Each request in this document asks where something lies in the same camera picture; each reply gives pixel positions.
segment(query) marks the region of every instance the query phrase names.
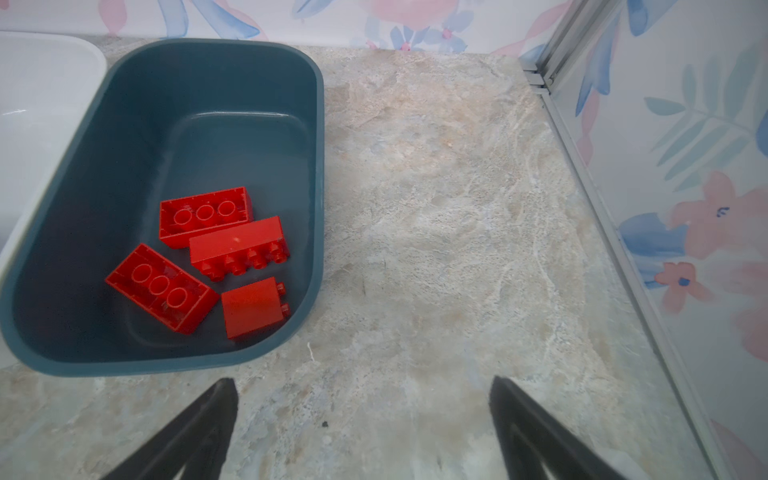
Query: toy brick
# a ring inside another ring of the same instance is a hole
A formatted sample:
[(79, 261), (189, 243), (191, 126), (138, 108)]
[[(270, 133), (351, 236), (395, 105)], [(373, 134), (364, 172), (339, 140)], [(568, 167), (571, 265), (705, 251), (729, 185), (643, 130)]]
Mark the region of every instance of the toy brick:
[(229, 273), (242, 275), (249, 267), (282, 263), (290, 253), (279, 217), (206, 233), (190, 239), (192, 266), (214, 282)]
[(285, 294), (285, 285), (275, 277), (222, 293), (227, 338), (280, 328), (290, 315), (288, 304), (280, 301)]
[(160, 240), (185, 248), (190, 238), (253, 221), (245, 187), (160, 202)]
[(194, 332), (218, 293), (141, 243), (107, 283), (174, 332)]

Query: red lego brick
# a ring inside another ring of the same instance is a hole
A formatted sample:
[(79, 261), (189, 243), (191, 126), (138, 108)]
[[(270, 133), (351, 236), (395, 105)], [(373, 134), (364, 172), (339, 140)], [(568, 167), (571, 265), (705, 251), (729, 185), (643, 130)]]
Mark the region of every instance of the red lego brick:
[(280, 302), (285, 294), (285, 285), (274, 276), (222, 293), (227, 338), (280, 328), (290, 315), (288, 304)]
[(140, 243), (107, 277), (107, 283), (174, 332), (195, 331), (219, 294)]
[(223, 280), (227, 272), (242, 275), (249, 266), (260, 269), (289, 256), (279, 217), (190, 238), (192, 266), (214, 282)]
[(245, 187), (160, 202), (160, 240), (170, 248), (185, 248), (192, 237), (252, 221)]

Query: table surface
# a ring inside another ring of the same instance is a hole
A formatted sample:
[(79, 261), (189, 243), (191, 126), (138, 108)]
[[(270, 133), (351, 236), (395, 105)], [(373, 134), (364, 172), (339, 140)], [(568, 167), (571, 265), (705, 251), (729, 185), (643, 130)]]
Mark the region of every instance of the table surface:
[[(148, 42), (86, 39), (111, 64)], [(301, 49), (326, 86), (308, 320), (222, 369), (0, 370), (0, 478), (100, 478), (225, 376), (240, 409), (222, 478), (506, 478), (494, 375), (651, 478), (709, 478), (518, 62)]]

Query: stone-textured surface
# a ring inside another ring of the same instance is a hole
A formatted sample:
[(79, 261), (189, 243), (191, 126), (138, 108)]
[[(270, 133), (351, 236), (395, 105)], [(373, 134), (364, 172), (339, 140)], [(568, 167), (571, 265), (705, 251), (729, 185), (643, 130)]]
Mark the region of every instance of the stone-textured surface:
[[(101, 46), (114, 61), (140, 43)], [(304, 51), (326, 82), (325, 276), (306, 324), (225, 369), (0, 371), (0, 478), (98, 478), (221, 376), (241, 395), (223, 478), (505, 478), (494, 374), (652, 478), (708, 478), (517, 63)]]

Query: floral wallpaper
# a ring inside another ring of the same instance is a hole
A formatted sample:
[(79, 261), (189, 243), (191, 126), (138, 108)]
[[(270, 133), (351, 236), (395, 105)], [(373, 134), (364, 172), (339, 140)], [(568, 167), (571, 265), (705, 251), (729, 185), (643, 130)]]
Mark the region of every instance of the floral wallpaper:
[(768, 478), (768, 3), (626, 0), (552, 98), (739, 480)]
[(570, 0), (0, 0), (0, 29), (536, 59)]

